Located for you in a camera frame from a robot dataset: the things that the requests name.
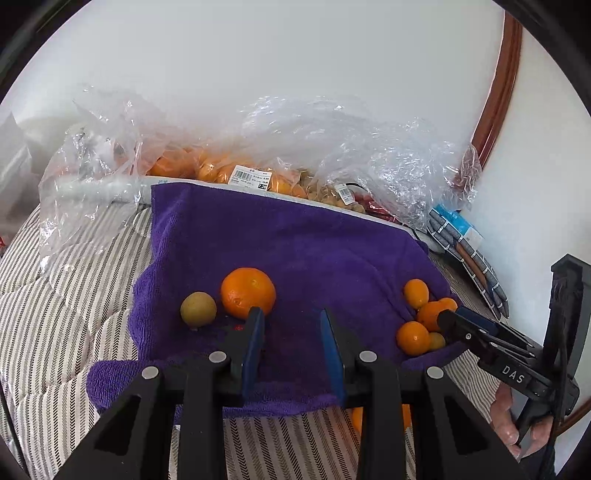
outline towel fold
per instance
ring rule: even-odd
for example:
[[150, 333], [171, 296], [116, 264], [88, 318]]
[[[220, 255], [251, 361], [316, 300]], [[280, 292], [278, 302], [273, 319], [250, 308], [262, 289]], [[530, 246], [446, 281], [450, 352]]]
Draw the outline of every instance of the towel fold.
[[[321, 207], [170, 183], [152, 187], [151, 238], [154, 261], [134, 285], [128, 320], [138, 360], [94, 364], [87, 392], [99, 411], [144, 366], [217, 350], [223, 327], [241, 323], [225, 315], [219, 298], [222, 280], [239, 267], [266, 272], [277, 301], [252, 395], [227, 416], [286, 416], [336, 403], [319, 333], [325, 307], [367, 348], [408, 368], [443, 366], [464, 351], [457, 344], [409, 359], [398, 349], [396, 331], [415, 314], [404, 284], [420, 278], [432, 299], [450, 296], [426, 246], [400, 229]], [[216, 320], [197, 331], [179, 314], [194, 291], [218, 303]]]

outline barcode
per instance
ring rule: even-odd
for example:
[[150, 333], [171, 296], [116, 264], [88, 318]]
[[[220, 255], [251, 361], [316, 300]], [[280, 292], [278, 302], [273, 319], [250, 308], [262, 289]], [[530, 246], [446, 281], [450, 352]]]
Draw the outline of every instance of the barcode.
[[234, 172], [234, 176], [235, 176], [237, 179], [240, 179], [240, 180], [244, 180], [244, 181], [251, 181], [251, 178], [252, 178], [252, 173], [247, 173], [247, 172], [245, 172], [245, 171], [236, 170], [236, 171]]

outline green fruit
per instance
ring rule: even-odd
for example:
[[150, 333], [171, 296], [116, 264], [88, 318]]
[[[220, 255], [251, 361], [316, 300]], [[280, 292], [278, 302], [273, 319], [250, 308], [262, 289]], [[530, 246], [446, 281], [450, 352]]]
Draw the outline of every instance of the green fruit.
[[181, 318], [191, 328], [198, 328], [213, 322], [216, 317], [216, 302], [202, 291], [191, 293], [181, 304]]

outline metal bolt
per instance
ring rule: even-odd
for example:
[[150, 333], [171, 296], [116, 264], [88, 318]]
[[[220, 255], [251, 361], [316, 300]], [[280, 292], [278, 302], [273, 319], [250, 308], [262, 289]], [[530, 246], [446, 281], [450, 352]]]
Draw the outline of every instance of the metal bolt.
[[221, 350], [209, 354], [209, 361], [213, 364], [220, 364], [226, 358], [228, 358], [228, 356], [225, 354], [225, 352], [222, 352]]
[[146, 367], [142, 370], [142, 377], [146, 380], [152, 380], [153, 378], [156, 378], [159, 373], [160, 372], [157, 367], [150, 365], [149, 367]]
[[359, 354], [359, 359], [362, 362], [370, 364], [371, 362], [375, 362], [378, 359], [378, 356], [375, 354], [375, 352], [372, 352], [371, 350], [364, 350]]
[[443, 378], [443, 370], [439, 367], [429, 367], [427, 368], [427, 375], [433, 380], [439, 380]]

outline bed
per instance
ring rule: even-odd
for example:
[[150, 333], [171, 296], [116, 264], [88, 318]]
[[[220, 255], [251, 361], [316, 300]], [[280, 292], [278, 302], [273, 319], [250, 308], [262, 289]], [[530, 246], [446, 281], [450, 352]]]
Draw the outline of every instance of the bed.
[[[86, 255], [93, 232], [79, 232], [42, 275], [37, 208], [0, 261], [0, 380], [34, 479], [52, 478], [99, 418], [86, 395], [90, 367], [137, 357], [126, 323], [132, 285], [151, 261], [150, 230], [151, 208], [141, 206], [102, 253]], [[431, 259], [468, 307], [490, 317], [477, 292], [444, 258]], [[476, 361], [466, 352], [445, 370], [489, 420], [498, 380]], [[0, 415], [0, 434], [16, 453]], [[413, 478], [410, 429], [406, 445], [407, 476]], [[176, 477], [177, 447], [175, 430], [170, 478]], [[351, 479], [359, 436], [349, 413], [332, 407], [294, 417], [225, 420], [225, 448], [230, 480]]]

